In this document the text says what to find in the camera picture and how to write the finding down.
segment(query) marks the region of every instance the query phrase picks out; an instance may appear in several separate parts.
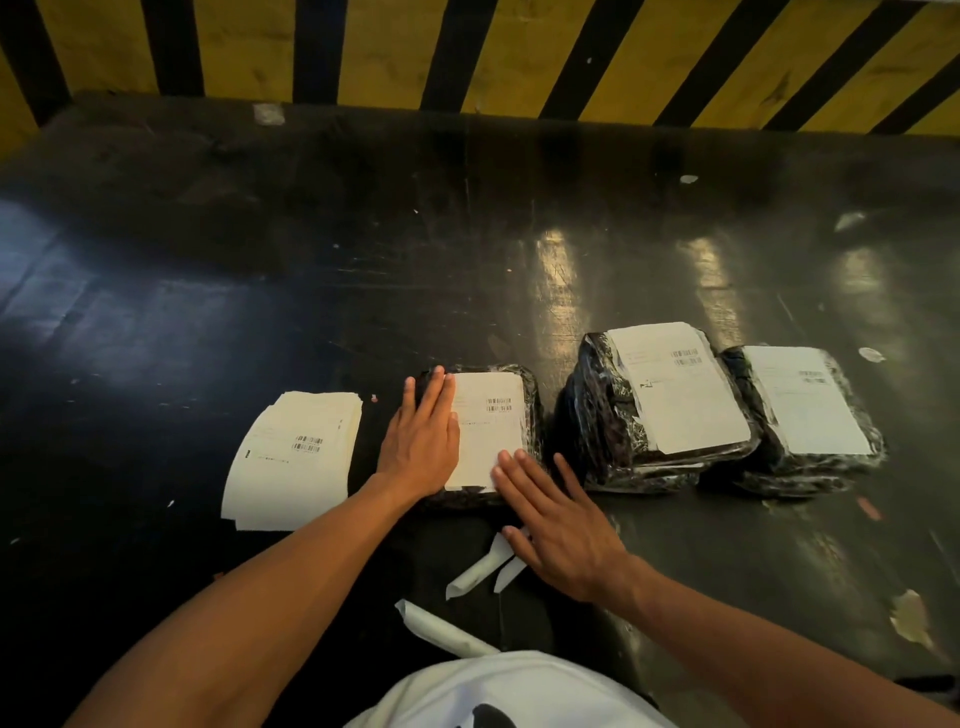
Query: hand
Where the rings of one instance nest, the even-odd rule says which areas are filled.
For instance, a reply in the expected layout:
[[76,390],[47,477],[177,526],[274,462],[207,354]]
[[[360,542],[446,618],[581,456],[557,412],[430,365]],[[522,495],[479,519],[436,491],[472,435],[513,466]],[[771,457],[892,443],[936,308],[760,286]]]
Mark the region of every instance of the hand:
[[547,584],[578,601],[600,601],[619,562],[631,557],[564,457],[557,453],[554,462],[569,497],[523,450],[516,451],[516,459],[506,450],[500,453],[493,482],[533,541],[512,526],[503,535]]
[[444,376],[444,368],[437,367],[419,407],[414,383],[411,376],[403,382],[403,404],[387,427],[376,471],[419,500],[441,490],[457,467],[460,423],[450,411],[457,389],[454,375]]

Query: barcode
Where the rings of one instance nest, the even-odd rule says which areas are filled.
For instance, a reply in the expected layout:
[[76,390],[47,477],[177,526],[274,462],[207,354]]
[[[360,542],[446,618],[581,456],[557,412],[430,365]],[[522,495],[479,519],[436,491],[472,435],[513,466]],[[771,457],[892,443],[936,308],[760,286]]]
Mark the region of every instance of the barcode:
[[491,397],[487,399],[488,412],[512,412],[513,399],[510,397]]

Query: yellow and black striped barrier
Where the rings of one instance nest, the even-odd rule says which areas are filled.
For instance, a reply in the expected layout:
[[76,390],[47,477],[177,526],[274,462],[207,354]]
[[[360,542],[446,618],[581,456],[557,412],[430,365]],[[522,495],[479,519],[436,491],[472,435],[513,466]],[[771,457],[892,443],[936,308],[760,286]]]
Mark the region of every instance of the yellow and black striped barrier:
[[80,90],[674,127],[960,134],[960,6],[3,0],[0,154]]

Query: black table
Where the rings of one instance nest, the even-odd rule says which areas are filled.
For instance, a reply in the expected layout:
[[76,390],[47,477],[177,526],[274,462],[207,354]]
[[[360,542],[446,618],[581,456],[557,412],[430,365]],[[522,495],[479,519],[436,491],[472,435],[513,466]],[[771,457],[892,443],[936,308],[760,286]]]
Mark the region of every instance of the black table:
[[[810,502],[709,482],[598,497],[628,547],[884,675],[954,673],[955,141],[286,117],[263,128],[243,103],[90,96],[0,171],[11,710],[62,720],[148,629],[279,538],[219,520],[237,444],[279,393],[360,394],[356,489],[405,375],[519,362],[549,408],[583,332],[676,320],[720,347],[829,350],[892,455],[854,491]],[[444,659],[404,630],[401,597],[503,648],[553,651],[682,703],[689,684],[648,643],[529,572],[500,599],[484,585],[444,603],[509,518],[405,519],[274,722],[319,699],[343,722]],[[924,600],[932,650],[891,625],[907,589]]]

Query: black plastic-wrapped package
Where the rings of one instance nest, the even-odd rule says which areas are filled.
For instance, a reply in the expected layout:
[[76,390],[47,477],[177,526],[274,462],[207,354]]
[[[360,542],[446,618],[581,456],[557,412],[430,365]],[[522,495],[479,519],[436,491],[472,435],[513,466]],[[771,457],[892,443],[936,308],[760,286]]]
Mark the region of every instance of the black plastic-wrapped package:
[[731,469],[731,481],[741,488],[765,497],[810,497],[850,487],[859,474],[878,468],[887,458],[883,435],[874,427],[870,415],[853,393],[840,365],[828,352],[818,350],[833,381],[836,382],[853,419],[870,446],[870,454],[791,452],[777,428],[772,405],[762,396],[762,388],[743,347],[721,353],[744,401],[760,423],[763,437],[756,451]]
[[[523,404],[525,417],[523,422],[523,448],[543,464],[543,405],[540,402],[540,388],[534,373],[520,364],[500,364],[488,367],[465,367],[455,365],[446,367],[451,374],[467,374],[482,372],[508,372],[519,375],[523,380]],[[432,370],[427,370],[417,377],[417,404],[430,380]],[[421,501],[427,508],[465,509],[484,505],[502,505],[503,498],[496,491],[484,492],[482,488],[465,487],[461,490],[442,490],[439,493]]]
[[580,344],[577,365],[561,397],[574,456],[588,490],[614,493],[672,493],[696,485],[700,474],[717,462],[742,458],[759,443],[758,425],[740,398],[730,373],[717,358],[707,335],[697,329],[704,351],[716,360],[733,398],[750,428],[744,442],[685,452],[664,453],[650,448],[634,390],[614,363],[607,334],[588,333]]

